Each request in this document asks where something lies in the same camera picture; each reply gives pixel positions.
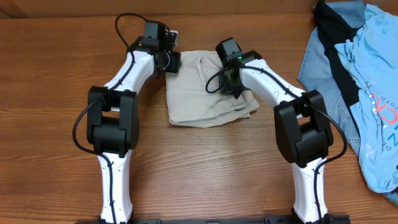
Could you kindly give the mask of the beige shorts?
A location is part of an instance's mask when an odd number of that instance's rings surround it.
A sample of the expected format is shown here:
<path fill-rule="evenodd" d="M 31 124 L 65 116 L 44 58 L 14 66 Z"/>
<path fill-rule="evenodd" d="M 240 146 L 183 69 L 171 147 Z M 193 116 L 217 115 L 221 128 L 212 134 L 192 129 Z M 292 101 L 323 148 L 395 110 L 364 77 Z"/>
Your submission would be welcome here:
<path fill-rule="evenodd" d="M 219 92 L 209 94 L 205 86 L 223 66 L 215 51 L 181 53 L 178 73 L 167 73 L 166 100 L 169 122 L 173 125 L 209 128 L 250 117 L 259 107 L 251 91 L 239 98 Z"/>

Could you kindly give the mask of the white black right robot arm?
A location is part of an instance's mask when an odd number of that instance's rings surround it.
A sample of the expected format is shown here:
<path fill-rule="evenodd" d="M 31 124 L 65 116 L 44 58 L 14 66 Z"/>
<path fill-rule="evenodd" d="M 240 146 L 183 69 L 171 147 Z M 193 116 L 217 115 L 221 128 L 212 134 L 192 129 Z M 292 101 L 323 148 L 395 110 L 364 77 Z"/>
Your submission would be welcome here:
<path fill-rule="evenodd" d="M 254 50 L 243 52 L 232 38 L 215 48 L 223 73 L 220 92 L 238 96 L 251 90 L 274 110 L 275 137 L 292 165 L 295 202 L 289 223 L 331 223 L 324 200 L 323 168 L 333 135 L 322 95 L 285 81 Z"/>

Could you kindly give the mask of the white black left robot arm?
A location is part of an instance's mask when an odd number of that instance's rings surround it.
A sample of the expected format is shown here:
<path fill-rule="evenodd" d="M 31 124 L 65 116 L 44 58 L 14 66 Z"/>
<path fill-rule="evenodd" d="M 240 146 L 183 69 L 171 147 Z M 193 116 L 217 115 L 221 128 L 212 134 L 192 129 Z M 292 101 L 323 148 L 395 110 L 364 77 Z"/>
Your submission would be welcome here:
<path fill-rule="evenodd" d="M 147 20 L 144 35 L 126 52 L 112 80 L 88 92 L 87 140 L 98 156 L 103 182 L 100 223 L 130 223 L 129 165 L 139 139 L 137 95 L 155 72 L 177 73 L 181 54 L 173 48 L 178 32 L 159 21 Z"/>

